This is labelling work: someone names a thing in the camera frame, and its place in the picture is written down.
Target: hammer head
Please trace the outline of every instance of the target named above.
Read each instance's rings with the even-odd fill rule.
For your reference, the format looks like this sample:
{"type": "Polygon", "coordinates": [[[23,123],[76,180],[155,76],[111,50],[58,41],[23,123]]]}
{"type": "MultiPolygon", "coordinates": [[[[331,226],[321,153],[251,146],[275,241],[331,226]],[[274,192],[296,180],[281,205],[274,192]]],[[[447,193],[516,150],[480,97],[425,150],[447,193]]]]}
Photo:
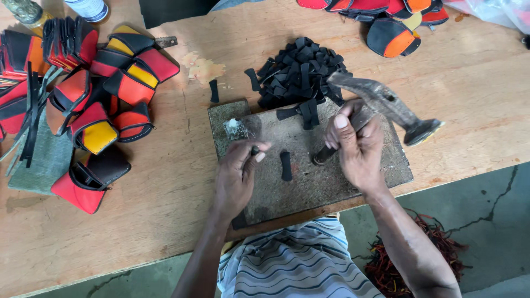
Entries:
{"type": "Polygon", "coordinates": [[[351,117],[356,131],[368,123],[375,113],[382,113],[405,129],[404,144],[414,146],[425,141],[444,124],[437,119],[420,120],[394,91],[378,81],[354,78],[335,72],[328,78],[328,84],[353,92],[364,101],[366,108],[359,109],[351,117]]]}

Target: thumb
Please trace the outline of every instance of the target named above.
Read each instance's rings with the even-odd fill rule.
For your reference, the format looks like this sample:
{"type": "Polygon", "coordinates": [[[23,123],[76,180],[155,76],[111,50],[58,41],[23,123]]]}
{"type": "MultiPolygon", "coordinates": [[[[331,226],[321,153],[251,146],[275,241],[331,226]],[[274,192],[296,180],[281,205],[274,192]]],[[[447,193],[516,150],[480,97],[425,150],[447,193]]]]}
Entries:
{"type": "Polygon", "coordinates": [[[334,125],[342,148],[347,149],[357,144],[357,134],[346,115],[335,116],[334,125]]]}
{"type": "Polygon", "coordinates": [[[259,162],[265,158],[265,153],[260,152],[255,156],[251,156],[243,166],[243,182],[254,182],[254,171],[259,162]]]}

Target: hammer handle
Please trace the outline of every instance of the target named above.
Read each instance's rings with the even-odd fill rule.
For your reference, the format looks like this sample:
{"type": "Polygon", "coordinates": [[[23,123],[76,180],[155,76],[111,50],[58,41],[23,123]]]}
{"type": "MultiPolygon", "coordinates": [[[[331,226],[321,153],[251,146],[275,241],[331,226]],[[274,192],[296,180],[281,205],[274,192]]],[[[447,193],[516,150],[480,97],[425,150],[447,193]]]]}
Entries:
{"type": "MultiPolygon", "coordinates": [[[[350,116],[350,123],[354,127],[355,132],[359,132],[377,113],[369,106],[363,104],[358,112],[350,116]]],[[[313,164],[317,166],[323,165],[330,157],[332,157],[336,149],[328,148],[324,145],[322,149],[313,157],[313,164]]]]}

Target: concrete floor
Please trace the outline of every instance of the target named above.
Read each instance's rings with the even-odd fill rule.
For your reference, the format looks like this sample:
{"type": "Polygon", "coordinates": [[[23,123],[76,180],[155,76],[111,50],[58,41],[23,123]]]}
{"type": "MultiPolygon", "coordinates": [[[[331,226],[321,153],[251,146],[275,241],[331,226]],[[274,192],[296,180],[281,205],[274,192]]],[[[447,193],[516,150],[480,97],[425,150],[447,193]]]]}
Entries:
{"type": "MultiPolygon", "coordinates": [[[[466,298],[522,297],[530,290],[530,163],[485,173],[402,196],[403,207],[436,217],[452,238],[470,247],[460,253],[466,298]]],[[[354,262],[361,268],[377,226],[368,206],[342,212],[354,262]]],[[[34,298],[169,297],[190,253],[108,274],[34,298]]]]}

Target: plastic bag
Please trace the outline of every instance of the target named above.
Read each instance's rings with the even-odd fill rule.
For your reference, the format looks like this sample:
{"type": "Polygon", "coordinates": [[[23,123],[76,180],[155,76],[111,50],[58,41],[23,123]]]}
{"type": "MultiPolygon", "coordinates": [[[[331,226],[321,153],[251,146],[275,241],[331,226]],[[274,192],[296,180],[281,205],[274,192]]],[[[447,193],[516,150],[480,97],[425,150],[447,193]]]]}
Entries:
{"type": "Polygon", "coordinates": [[[472,14],[482,21],[530,34],[530,0],[442,0],[445,5],[472,14]]]}

